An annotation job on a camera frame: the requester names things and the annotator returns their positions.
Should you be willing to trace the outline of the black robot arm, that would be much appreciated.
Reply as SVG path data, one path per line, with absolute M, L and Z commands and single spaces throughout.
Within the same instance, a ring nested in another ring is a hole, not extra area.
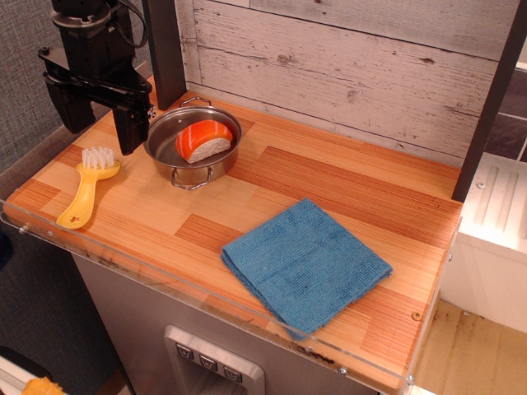
M 147 43 L 133 39 L 130 1 L 54 1 L 51 20 L 62 47 L 43 47 L 44 80 L 67 130 L 80 133 L 95 121 L 92 104 L 112 110 L 122 154 L 147 140 L 153 115 L 152 85 L 133 67 L 135 50 Z

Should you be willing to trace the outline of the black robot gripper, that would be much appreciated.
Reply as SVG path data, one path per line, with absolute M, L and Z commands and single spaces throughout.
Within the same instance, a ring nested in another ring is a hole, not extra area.
M 113 108 L 119 147 L 131 155 L 147 140 L 152 86 L 133 67 L 135 50 L 147 43 L 147 28 L 136 42 L 129 11 L 52 11 L 61 48 L 43 47 L 49 97 L 73 134 L 95 121 L 91 100 Z

